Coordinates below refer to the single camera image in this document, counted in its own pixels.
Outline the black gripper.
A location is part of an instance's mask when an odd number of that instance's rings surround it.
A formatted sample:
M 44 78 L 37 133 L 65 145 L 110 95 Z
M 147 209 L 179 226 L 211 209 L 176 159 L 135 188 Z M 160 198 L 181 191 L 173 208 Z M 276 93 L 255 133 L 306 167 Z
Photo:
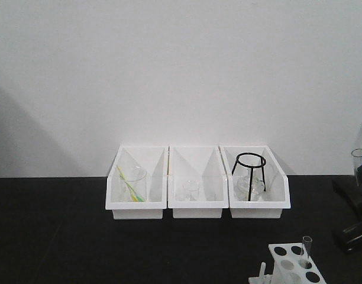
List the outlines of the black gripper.
M 362 166 L 357 168 L 356 177 L 334 178 L 332 187 L 346 201 L 358 220 L 347 228 L 334 230 L 334 241 L 344 253 L 362 251 Z

